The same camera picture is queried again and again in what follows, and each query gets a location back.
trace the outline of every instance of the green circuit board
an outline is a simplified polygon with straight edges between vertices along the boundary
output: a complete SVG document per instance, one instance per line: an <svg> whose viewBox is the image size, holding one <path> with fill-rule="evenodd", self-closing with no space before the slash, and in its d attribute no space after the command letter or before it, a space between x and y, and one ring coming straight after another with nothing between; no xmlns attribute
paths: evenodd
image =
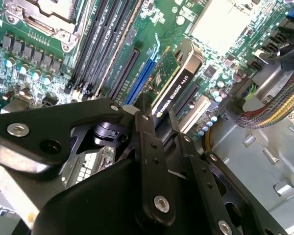
<svg viewBox="0 0 294 235"><path fill-rule="evenodd" d="M10 0L0 0L0 11L3 10L3 6L7 1ZM76 19L85 13L83 36L78 45L69 52L63 50L59 40L46 36L45 33L30 27L28 23L19 22L17 24L11 24L6 14L0 15L0 98L10 90L15 91L16 95L14 98L20 98L17 96L17 91L23 87L29 87L32 96L32 99L28 101L30 108L41 107L42 99L48 94L57 97L57 104L69 103L73 99L81 101L80 95L83 94L83 89L75 88L75 90L71 90L68 94L64 92L64 89L74 75L76 63L81 56L81 49L85 45L86 36L95 20L96 12L99 11L101 3L104 3L105 10L108 10L117 1L70 0L69 2L75 6L75 10L70 16L70 21L75 23ZM118 4L121 6L124 2L120 0ZM293 4L284 3L282 0L260 0L256 10L250 16L250 22L234 41L232 47L225 54L220 54L192 36L192 29L198 19L209 8L210 0L145 0L137 1L138 3L141 4L140 10L135 15L133 22L131 22L129 30L123 32L126 36L125 40L120 45L117 43L113 44L115 48L120 46L116 57L114 60L111 60L111 53L110 57L105 59L105 63L109 63L110 60L113 61L112 66L108 68L106 75L98 72L97 80L93 84L94 86L99 86L100 82L103 81L98 97L107 97L115 86L119 74L125 67L129 55L136 48L140 52L139 56L115 99L120 105L124 103L124 100L130 93L153 48L157 46L158 39L160 43L159 50L157 51L159 57L158 62L143 88L143 91L151 95L153 100L161 93L167 81L172 78L179 68L179 65L174 59L174 51L180 45L183 38L189 39L199 47L204 57L204 63L192 81L198 83L200 86L194 97L194 101L197 101L201 95L213 99L210 91L215 88L223 88L226 92L229 91L234 83L233 74L238 68L243 68L251 76L255 74L255 71L246 65L247 61L253 57L256 50L261 48L262 43L285 18L286 13L294 6ZM132 1L130 9L134 9L135 4L136 2ZM6 36L12 38L13 41L15 40L29 45L29 47L34 48L34 51L42 52L44 56L50 56L53 61L56 60L61 63L61 69L54 71L49 67L38 65L32 60L26 59L24 55L19 55L11 50L11 48L7 48L4 45L6 43ZM226 34L220 37L220 43L222 43L222 38L225 37L227 37ZM95 35L90 49L96 45L97 38L100 38L100 35ZM4 64L9 58L13 58L15 61L14 66L11 68L8 68ZM20 76L18 68L23 64L29 66L29 71L24 76ZM45 85L41 79L32 79L32 74L36 70L41 72L42 77L48 74L51 75L52 82L49 85ZM207 70L212 70L213 73L207 73ZM2 99L0 100L2 101L0 103L1 107L6 102ZM181 121L189 110L190 108L186 107L178 117L178 120ZM197 121L197 124L201 124L205 118L206 114ZM197 138L194 132L195 129L196 127L194 126L192 130L193 139Z"/></svg>

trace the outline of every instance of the ram slot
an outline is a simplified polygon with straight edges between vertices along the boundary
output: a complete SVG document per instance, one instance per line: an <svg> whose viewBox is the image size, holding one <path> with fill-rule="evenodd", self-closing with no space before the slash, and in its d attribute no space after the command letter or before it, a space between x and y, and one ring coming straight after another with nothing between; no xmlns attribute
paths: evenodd
<svg viewBox="0 0 294 235"><path fill-rule="evenodd" d="M113 84L113 88L109 94L109 98L111 100L115 100L115 98L118 96L124 82L127 79L128 74L131 72L134 64L136 63L136 60L138 58L140 54L140 51L136 48L134 48L130 54L130 56L128 57L128 60L126 62L126 64L124 65L123 69L121 70L118 79L116 80L116 82Z"/></svg>
<svg viewBox="0 0 294 235"><path fill-rule="evenodd" d="M186 106L194 98L198 90L199 84L197 83L191 84L189 86L188 90L184 93L182 98L176 103L176 105L173 108L174 113L177 117L180 116L180 114L185 110Z"/></svg>
<svg viewBox="0 0 294 235"><path fill-rule="evenodd" d="M80 58L78 59L78 63L76 64L74 74L73 74L71 80L66 85L66 88L67 88L66 93L70 92L71 89L74 88L81 80L81 74L82 74L83 68L84 68L85 64L87 63L87 60L89 59L87 57L88 51L92 49L93 38L96 34L100 19L104 13L104 10L106 8L107 3L108 3L108 0L103 0L100 2L100 5L98 6L98 9L96 11L96 15L93 19L93 22L91 24L91 27L90 27L88 33L87 33L85 44L83 46L83 49L80 52Z"/></svg>
<svg viewBox="0 0 294 235"><path fill-rule="evenodd" d="M92 72L91 84L95 85L96 81L100 78L100 74L102 73L103 69L107 66L107 58L111 56L113 43L116 41L116 37L118 36L118 32L121 30L122 23L126 18L126 13L129 11L131 7L132 0L127 0L122 11L119 11L120 17L118 17L117 22L115 23L114 29L109 36L108 42L105 44L104 48L101 50L103 51L100 56L98 57L97 65L95 66L95 71Z"/></svg>
<svg viewBox="0 0 294 235"><path fill-rule="evenodd" d="M156 62L148 59L142 72L138 76L133 88L131 89L129 95L125 100L125 104L132 104L133 101L136 99L137 95L141 91L143 85L146 83L147 79L149 78L152 70L155 68Z"/></svg>

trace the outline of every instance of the bolt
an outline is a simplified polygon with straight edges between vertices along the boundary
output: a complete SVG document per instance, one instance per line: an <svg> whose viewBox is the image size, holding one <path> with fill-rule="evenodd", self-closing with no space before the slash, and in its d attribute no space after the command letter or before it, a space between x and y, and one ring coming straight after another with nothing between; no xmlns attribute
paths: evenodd
<svg viewBox="0 0 294 235"><path fill-rule="evenodd" d="M25 124L22 123L12 123L8 125L6 131L16 137L24 137L29 134L29 128Z"/></svg>
<svg viewBox="0 0 294 235"><path fill-rule="evenodd" d="M219 228L224 235L232 235L230 226L223 220L218 221Z"/></svg>
<svg viewBox="0 0 294 235"><path fill-rule="evenodd" d="M187 142L191 142L191 138L189 138L188 136L184 136L184 139L185 139Z"/></svg>
<svg viewBox="0 0 294 235"><path fill-rule="evenodd" d="M153 200L155 207L163 212L163 213L168 213L170 210L170 205L167 199L163 196L156 196Z"/></svg>
<svg viewBox="0 0 294 235"><path fill-rule="evenodd" d="M64 45L63 46L63 50L69 50L70 48L69 48L69 46L68 45Z"/></svg>
<svg viewBox="0 0 294 235"><path fill-rule="evenodd" d="M210 154L210 158L211 158L212 160L214 160L214 161L217 161L217 160L218 160L218 159L216 158L216 156L213 155L213 154Z"/></svg>
<svg viewBox="0 0 294 235"><path fill-rule="evenodd" d="M111 109L113 109L115 111L118 111L119 110L119 108L117 106L115 106L115 105L111 105Z"/></svg>
<svg viewBox="0 0 294 235"><path fill-rule="evenodd" d="M142 115L142 117L143 117L143 119L145 119L145 120L149 120L149 118L146 116L146 115Z"/></svg>
<svg viewBox="0 0 294 235"><path fill-rule="evenodd" d="M15 22L15 19L14 19L14 17L12 17L12 16L8 16L8 20L9 20L11 23L14 23L14 22Z"/></svg>

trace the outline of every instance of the hole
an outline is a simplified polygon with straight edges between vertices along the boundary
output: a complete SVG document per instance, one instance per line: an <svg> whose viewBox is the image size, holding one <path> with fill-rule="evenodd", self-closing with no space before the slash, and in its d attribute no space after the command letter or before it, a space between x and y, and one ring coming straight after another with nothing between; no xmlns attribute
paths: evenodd
<svg viewBox="0 0 294 235"><path fill-rule="evenodd" d="M159 164L159 160L157 158L152 159L155 164Z"/></svg>
<svg viewBox="0 0 294 235"><path fill-rule="evenodd" d="M213 188L211 183L207 183L208 188Z"/></svg>
<svg viewBox="0 0 294 235"><path fill-rule="evenodd" d="M265 229L265 233L266 233L267 235L274 235L273 232L271 232L269 229Z"/></svg>
<svg viewBox="0 0 294 235"><path fill-rule="evenodd" d="M231 202L225 204L225 208L230 216L231 222L235 227L242 225L242 215L239 209Z"/></svg>
<svg viewBox="0 0 294 235"><path fill-rule="evenodd" d="M44 140L40 142L40 149L47 154L54 155L61 152L61 144L54 140Z"/></svg>
<svg viewBox="0 0 294 235"><path fill-rule="evenodd" d="M118 141L119 142L125 142L128 140L128 136L127 135L121 135L119 138L118 138Z"/></svg>
<svg viewBox="0 0 294 235"><path fill-rule="evenodd" d="M181 173L181 175L184 175L185 177L188 177L188 174L187 174L186 171L183 171L183 172Z"/></svg>

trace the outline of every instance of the black mount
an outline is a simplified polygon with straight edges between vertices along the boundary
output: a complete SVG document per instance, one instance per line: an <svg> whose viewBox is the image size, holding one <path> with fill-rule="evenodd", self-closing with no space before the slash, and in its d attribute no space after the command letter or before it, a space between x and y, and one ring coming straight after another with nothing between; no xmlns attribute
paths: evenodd
<svg viewBox="0 0 294 235"><path fill-rule="evenodd" d="M115 148L112 166L43 207L33 235L287 234L216 154L199 155L172 110L155 130L150 97L134 106L140 111L131 114L101 99L0 115L0 165L36 180ZM12 123L29 134L10 135Z"/></svg>

